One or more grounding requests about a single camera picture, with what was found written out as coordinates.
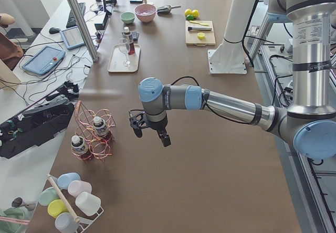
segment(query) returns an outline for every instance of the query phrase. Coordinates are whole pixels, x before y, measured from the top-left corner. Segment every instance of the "warning label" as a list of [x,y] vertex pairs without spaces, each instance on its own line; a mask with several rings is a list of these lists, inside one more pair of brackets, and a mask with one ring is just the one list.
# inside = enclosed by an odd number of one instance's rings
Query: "warning label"
[[293,47],[311,44],[328,44],[330,38],[330,21],[328,18],[307,20],[293,24]]

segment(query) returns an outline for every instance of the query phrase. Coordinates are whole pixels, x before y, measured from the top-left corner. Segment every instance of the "tray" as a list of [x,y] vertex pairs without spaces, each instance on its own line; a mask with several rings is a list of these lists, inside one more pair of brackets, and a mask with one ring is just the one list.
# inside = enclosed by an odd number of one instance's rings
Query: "tray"
[[125,55],[119,51],[118,45],[114,45],[109,64],[107,66],[107,70],[110,73],[136,72],[139,66],[141,48],[139,44],[134,44],[134,47],[135,47],[135,54],[129,56],[131,65],[129,67],[125,67],[123,64],[123,62],[125,61]]
[[211,20],[196,20],[197,22],[208,23],[208,26],[211,27],[211,31],[204,31],[205,39],[200,40],[197,37],[197,34],[202,31],[188,31],[188,27],[203,27],[199,24],[190,23],[188,20],[185,21],[185,43],[187,45],[196,45],[196,46],[208,46],[208,45],[216,45],[214,26],[212,25]]

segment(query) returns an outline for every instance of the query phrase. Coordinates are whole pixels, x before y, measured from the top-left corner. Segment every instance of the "cutting board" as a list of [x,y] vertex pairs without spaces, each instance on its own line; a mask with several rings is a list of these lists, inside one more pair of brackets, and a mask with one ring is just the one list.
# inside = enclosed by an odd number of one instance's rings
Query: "cutting board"
[[[214,26],[211,20],[196,20],[201,23],[208,23],[209,26],[201,26],[200,24],[190,23],[188,20],[185,21],[185,43],[187,45],[196,46],[208,46],[216,45]],[[211,27],[211,31],[188,31],[188,27]],[[203,32],[205,34],[205,39],[198,39],[197,34]]]

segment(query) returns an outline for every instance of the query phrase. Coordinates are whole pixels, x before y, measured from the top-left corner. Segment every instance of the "pink bowl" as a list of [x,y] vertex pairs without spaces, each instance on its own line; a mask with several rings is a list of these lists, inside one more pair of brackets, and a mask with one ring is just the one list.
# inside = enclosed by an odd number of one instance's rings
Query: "pink bowl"
[[150,4],[141,4],[134,9],[136,17],[142,22],[151,22],[156,16],[156,7]]

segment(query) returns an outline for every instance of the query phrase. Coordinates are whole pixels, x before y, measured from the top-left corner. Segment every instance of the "keyboard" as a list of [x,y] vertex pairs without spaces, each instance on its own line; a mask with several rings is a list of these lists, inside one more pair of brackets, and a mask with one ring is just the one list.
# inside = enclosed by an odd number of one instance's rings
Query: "keyboard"
[[[82,14],[84,15],[84,13],[85,13],[85,3],[84,2],[78,3],[78,6],[79,6]],[[76,22],[74,13],[72,11],[70,11],[66,28],[75,27],[75,26],[77,26],[77,22]]]

